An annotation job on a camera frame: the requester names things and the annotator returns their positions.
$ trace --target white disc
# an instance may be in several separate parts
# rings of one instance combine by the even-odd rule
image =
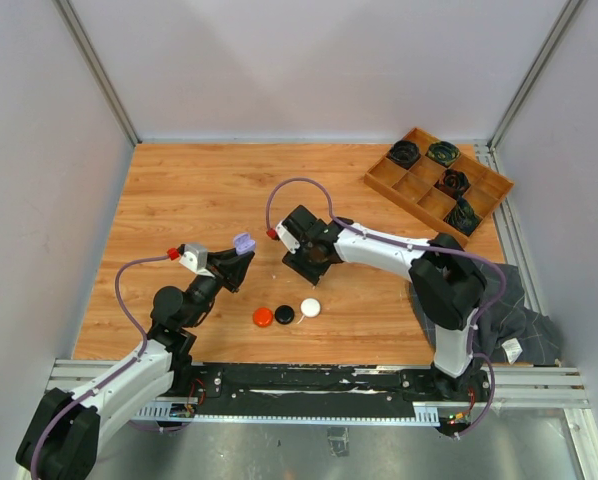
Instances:
[[[321,304],[315,298],[306,298],[303,302],[301,302],[301,313],[308,317],[314,318],[319,315],[321,312]]]

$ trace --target gray floor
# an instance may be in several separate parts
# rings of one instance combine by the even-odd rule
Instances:
[[[350,427],[349,455],[334,456],[328,427],[193,424],[159,435],[124,427],[92,480],[582,478],[560,410],[491,412],[461,441],[426,427]]]

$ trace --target wooden compartment tray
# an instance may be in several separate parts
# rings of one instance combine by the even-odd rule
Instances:
[[[445,221],[457,201],[435,187],[447,168],[426,156],[430,145],[439,142],[439,139],[420,128],[413,128],[403,140],[416,144],[421,157],[406,170],[384,155],[366,172],[364,182],[426,225],[438,232],[451,234],[465,246],[481,227],[483,219],[499,206],[514,183],[468,155],[459,154],[450,168],[468,177],[470,188],[463,198],[482,219],[470,235],[465,235]]]

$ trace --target wood grain surface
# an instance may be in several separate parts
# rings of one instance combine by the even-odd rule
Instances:
[[[121,265],[198,242],[209,250],[232,247],[249,232],[256,256],[237,294],[219,294],[213,312],[193,330],[197,361],[423,364],[432,361],[402,278],[363,265],[334,265],[316,288],[281,263],[285,250],[265,234],[264,207],[272,188],[294,176],[321,182],[338,215],[369,228],[407,237],[435,232],[363,184],[364,172],[387,145],[139,145],[92,291],[74,357],[120,359],[139,334],[119,309],[114,277]],[[472,155],[470,146],[462,150]],[[327,219],[326,201],[312,185],[282,188],[272,207],[276,224],[298,204]],[[467,250],[501,262],[492,219]],[[128,308],[147,329],[159,288],[185,289],[193,275],[177,262],[135,266],[122,277]],[[291,305],[315,297],[322,314],[289,326],[253,324],[261,306]]]

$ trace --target black disc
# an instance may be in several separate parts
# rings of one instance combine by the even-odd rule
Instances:
[[[295,319],[295,311],[290,305],[281,305],[275,310],[275,320],[282,325],[288,325]]]

